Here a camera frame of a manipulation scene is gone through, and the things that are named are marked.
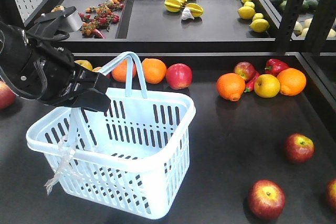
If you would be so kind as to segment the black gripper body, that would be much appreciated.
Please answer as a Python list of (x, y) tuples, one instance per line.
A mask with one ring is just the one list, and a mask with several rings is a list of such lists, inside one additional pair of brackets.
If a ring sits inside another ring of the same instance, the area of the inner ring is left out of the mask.
[(19, 53), (19, 95), (53, 106), (82, 106), (87, 71), (66, 48), (26, 47)]

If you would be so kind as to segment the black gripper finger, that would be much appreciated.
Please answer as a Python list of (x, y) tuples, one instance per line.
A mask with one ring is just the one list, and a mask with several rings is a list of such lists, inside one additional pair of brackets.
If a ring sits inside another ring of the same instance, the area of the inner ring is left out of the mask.
[(78, 77), (79, 89), (105, 94), (109, 87), (109, 78), (102, 73), (83, 69)]
[(105, 112), (111, 100), (104, 93), (87, 91), (68, 99), (65, 106), (69, 108), (84, 108), (94, 112)]

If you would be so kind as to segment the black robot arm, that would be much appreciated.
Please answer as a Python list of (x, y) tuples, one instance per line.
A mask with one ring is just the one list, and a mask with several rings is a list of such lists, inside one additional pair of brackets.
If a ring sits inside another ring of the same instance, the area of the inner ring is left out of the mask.
[(1, 23), (1, 78), (18, 96), (52, 106), (105, 112), (110, 80), (74, 61), (49, 41)]

